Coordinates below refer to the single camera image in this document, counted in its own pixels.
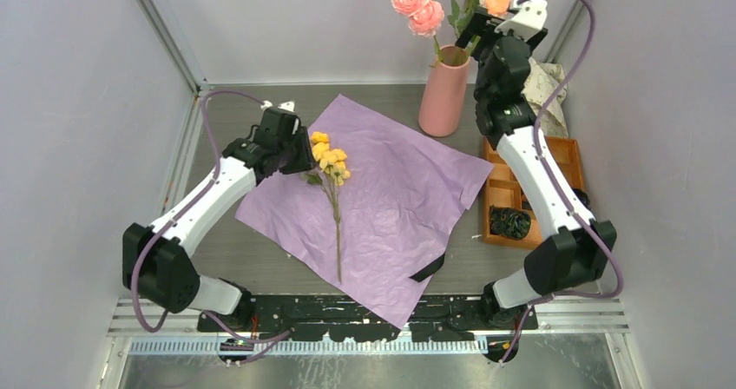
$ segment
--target vase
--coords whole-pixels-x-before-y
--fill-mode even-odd
[[[419,106],[419,127],[434,137],[451,135],[460,123],[470,64],[468,54],[454,45],[440,51],[444,60],[435,61]]]

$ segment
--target wooden organizer box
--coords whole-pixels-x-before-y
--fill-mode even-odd
[[[555,158],[557,166],[565,175],[570,187],[585,190],[582,181],[582,169],[580,164],[580,149],[577,141],[563,139],[561,137],[545,137],[547,147],[552,157]],[[507,247],[521,247],[534,250],[542,243],[542,234],[536,222],[534,212],[523,209],[522,203],[524,192],[519,182],[516,181],[511,168],[503,161],[501,156],[490,146],[486,140],[483,142],[483,156],[485,160],[493,163],[488,180],[485,183],[483,197],[483,241],[489,244]],[[507,239],[500,235],[490,233],[490,208],[515,208],[521,209],[531,216],[531,228],[529,234],[521,240]]]

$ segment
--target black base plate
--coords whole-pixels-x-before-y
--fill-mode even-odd
[[[372,313],[347,296],[341,295],[254,295],[255,312],[258,315],[258,331],[261,338],[291,330],[294,341],[321,341],[330,333],[333,341],[352,337],[357,342],[394,340],[399,329]],[[409,318],[411,339],[422,341],[473,340],[471,331],[512,330],[518,315],[492,324],[483,321],[479,313],[479,297],[470,295],[425,295],[417,303]],[[245,326],[220,316],[235,332],[250,332]],[[536,315],[527,318],[524,329],[537,329]],[[220,332],[210,319],[200,318],[197,331]]]

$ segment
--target purple cloth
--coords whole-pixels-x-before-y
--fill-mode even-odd
[[[410,277],[444,253],[492,165],[344,96],[313,131],[347,153],[352,172],[339,190],[342,283],[332,207],[319,186],[301,175],[273,175],[246,195],[235,217],[401,328],[430,281]]]

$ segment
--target purple paper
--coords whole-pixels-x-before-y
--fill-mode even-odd
[[[444,253],[493,166],[344,96],[313,131],[347,153],[352,172],[339,190],[342,283],[332,206],[319,186],[301,175],[273,175],[246,195],[235,217],[402,328],[430,281],[410,277]]]

